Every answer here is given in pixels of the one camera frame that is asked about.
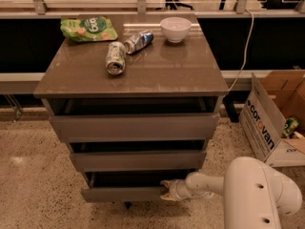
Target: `green snack bag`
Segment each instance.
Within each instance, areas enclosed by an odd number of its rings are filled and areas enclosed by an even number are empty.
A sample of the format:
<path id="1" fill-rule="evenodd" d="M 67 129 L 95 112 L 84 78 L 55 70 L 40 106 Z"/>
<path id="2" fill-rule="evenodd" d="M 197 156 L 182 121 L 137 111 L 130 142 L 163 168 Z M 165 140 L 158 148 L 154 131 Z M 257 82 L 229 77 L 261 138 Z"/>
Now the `green snack bag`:
<path id="1" fill-rule="evenodd" d="M 112 41 L 117 33 L 107 16 L 89 19 L 62 19 L 60 30 L 76 42 Z"/>

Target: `white robotic arm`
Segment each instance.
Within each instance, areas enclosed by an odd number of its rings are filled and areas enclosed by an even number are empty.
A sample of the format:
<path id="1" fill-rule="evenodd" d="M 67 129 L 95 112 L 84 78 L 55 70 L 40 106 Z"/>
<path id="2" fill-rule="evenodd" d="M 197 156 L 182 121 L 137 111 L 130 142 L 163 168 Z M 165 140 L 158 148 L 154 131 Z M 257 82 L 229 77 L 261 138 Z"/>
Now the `white robotic arm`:
<path id="1" fill-rule="evenodd" d="M 279 229 L 278 212 L 293 215 L 301 208 L 302 195 L 285 175 L 251 157 L 238 157 L 224 177 L 190 173 L 186 179 L 164 180 L 165 200 L 224 197 L 225 229 Z"/>

